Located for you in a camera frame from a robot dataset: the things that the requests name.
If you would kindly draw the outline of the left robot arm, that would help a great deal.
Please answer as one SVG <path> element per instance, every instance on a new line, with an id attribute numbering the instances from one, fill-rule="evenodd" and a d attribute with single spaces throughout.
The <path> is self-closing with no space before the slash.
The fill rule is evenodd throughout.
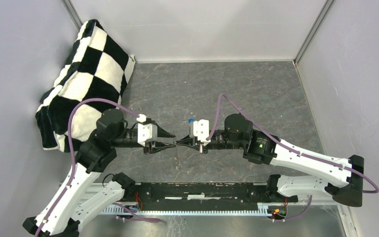
<path id="1" fill-rule="evenodd" d="M 96 121 L 96 129 L 73 153 L 72 167 L 46 208 L 29 217 L 23 228 L 36 237 L 77 237 L 83 227 L 112 203 L 130 201 L 135 196 L 135 181 L 124 173 L 115 174 L 110 182 L 83 204 L 78 202 L 90 185 L 117 157 L 117 148 L 143 148 L 145 154 L 157 153 L 170 145 L 157 138 L 173 138 L 154 120 L 140 114 L 128 128 L 122 110 L 108 109 Z"/>

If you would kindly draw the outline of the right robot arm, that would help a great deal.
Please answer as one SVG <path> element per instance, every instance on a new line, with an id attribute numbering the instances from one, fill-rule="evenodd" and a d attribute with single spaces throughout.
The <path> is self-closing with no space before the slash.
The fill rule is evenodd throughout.
<path id="1" fill-rule="evenodd" d="M 209 121 L 190 122 L 189 135 L 176 142 L 207 153 L 209 150 L 243 150 L 243 158 L 255 164 L 281 166 L 303 172 L 303 176 L 271 175 L 265 195 L 271 201 L 300 195 L 328 196 L 335 202 L 361 207 L 363 202 L 364 158 L 352 155 L 335 158 L 297 147 L 276 136 L 269 138 L 255 130 L 241 114 L 225 119 L 225 128 L 209 138 Z"/>

